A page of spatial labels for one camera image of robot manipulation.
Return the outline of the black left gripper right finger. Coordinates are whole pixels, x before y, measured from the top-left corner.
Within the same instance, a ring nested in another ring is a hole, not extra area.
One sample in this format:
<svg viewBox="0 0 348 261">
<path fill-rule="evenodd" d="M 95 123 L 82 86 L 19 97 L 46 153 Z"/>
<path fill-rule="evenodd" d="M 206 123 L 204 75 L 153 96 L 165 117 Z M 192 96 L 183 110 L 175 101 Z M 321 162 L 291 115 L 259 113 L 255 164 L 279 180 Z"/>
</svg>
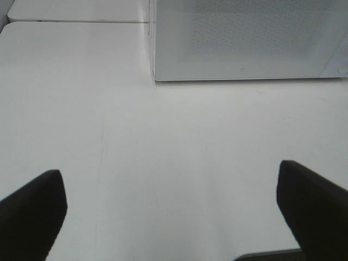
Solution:
<svg viewBox="0 0 348 261">
<path fill-rule="evenodd" d="M 284 160 L 276 200 L 307 260 L 347 260 L 347 190 Z"/>
</svg>

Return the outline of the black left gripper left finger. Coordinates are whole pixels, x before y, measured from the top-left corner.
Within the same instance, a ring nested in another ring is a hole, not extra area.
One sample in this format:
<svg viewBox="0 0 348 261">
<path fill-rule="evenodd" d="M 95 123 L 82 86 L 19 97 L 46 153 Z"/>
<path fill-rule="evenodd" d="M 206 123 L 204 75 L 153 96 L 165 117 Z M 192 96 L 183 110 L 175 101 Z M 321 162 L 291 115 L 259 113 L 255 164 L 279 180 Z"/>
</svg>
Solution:
<svg viewBox="0 0 348 261">
<path fill-rule="evenodd" d="M 46 260 L 67 199 L 59 170 L 48 170 L 1 200 L 1 260 Z"/>
</svg>

